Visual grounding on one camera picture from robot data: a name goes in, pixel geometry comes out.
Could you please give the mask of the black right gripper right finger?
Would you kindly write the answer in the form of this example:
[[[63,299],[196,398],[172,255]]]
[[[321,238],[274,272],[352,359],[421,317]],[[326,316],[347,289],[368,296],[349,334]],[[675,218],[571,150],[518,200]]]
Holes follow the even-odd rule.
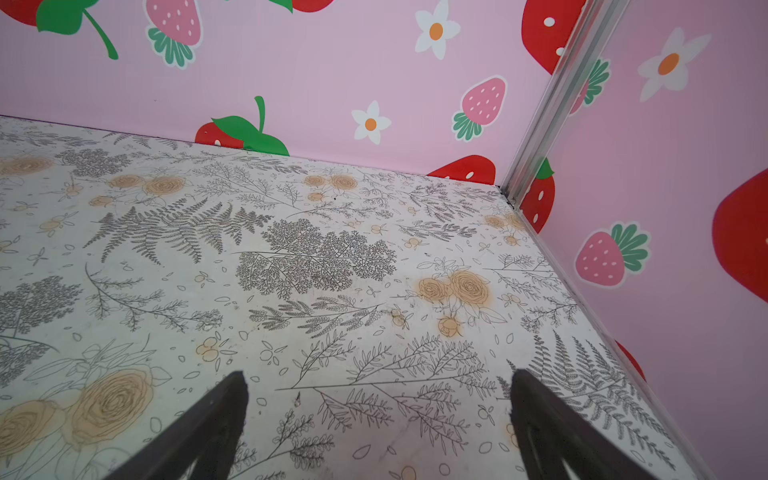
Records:
[[[530,479],[651,479],[525,369],[510,384],[510,419]]]

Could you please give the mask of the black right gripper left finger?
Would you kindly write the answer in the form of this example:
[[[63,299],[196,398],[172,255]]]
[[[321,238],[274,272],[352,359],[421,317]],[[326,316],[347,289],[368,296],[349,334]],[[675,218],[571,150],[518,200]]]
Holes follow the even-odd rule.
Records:
[[[110,479],[226,479],[245,426],[248,386],[234,371],[123,465]]]

